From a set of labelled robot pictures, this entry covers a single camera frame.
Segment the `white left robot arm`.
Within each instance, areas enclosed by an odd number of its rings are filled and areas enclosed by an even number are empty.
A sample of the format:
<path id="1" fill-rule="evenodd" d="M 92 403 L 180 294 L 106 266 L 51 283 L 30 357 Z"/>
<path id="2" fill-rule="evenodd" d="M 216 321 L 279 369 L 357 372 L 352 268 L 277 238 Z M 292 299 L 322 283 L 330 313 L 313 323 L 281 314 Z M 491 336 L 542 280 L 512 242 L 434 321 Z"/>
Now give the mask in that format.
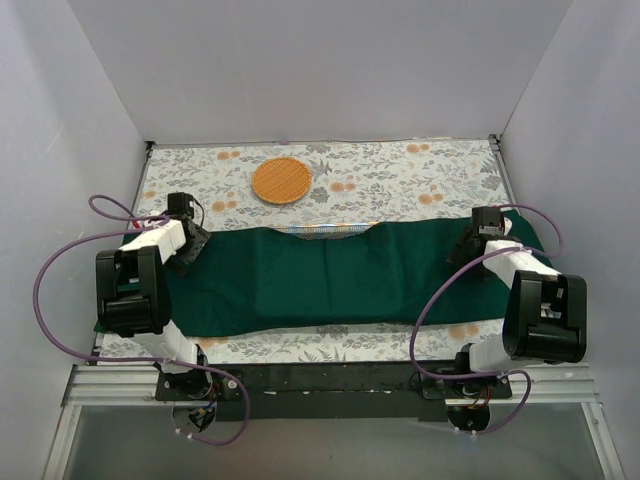
<path id="1" fill-rule="evenodd" d="M 116 250 L 96 256 L 97 314 L 100 327 L 139 344 L 163 374 L 167 388 L 193 399 L 212 394 L 213 377 L 202 348 L 172 320 L 166 270 L 184 275 L 210 234 L 195 222 L 199 202 L 171 193 L 159 220 Z"/>

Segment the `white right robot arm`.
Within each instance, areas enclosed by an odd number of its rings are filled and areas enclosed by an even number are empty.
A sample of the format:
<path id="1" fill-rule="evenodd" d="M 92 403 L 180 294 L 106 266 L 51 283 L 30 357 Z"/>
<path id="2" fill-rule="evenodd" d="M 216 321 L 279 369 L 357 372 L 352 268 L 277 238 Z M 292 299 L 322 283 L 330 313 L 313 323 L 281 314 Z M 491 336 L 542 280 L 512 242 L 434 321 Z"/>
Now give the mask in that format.
<path id="1" fill-rule="evenodd" d="M 495 306 L 504 315 L 501 332 L 464 345 L 454 365 L 445 370 L 464 397 L 475 397 L 486 389 L 488 372 L 579 363 L 586 354 L 586 281 L 546 266 L 509 230 L 501 209 L 475 207 L 471 225 L 463 230 L 448 258 L 453 266 L 462 267 L 483 254 L 516 249 L 479 262 L 454 283 L 456 287 L 480 287 L 498 280 L 508 288 L 508 298 Z"/>

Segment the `green surgical cloth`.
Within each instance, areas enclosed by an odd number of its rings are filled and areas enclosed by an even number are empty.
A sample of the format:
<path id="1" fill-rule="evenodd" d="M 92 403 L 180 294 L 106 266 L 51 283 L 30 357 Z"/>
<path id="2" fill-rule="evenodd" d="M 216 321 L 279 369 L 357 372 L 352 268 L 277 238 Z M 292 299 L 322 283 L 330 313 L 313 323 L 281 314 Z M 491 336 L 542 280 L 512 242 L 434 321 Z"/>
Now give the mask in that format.
<path id="1" fill-rule="evenodd" d="M 167 271 L 172 319 L 188 337 L 333 324 L 414 325 L 455 273 L 468 218 L 378 223 L 341 239 L 270 228 L 214 233 L 184 274 Z"/>

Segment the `round woven bamboo tray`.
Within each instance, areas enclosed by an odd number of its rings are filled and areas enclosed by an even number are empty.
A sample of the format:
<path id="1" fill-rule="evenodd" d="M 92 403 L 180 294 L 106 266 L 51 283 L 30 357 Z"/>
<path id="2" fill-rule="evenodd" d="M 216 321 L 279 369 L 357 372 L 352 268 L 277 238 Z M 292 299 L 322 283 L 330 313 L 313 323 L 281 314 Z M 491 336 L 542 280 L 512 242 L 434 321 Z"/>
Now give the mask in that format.
<path id="1" fill-rule="evenodd" d="M 302 199 L 311 184 L 310 169 L 293 157 L 266 160 L 256 168 L 251 180 L 256 196 L 273 205 L 287 205 Z"/>

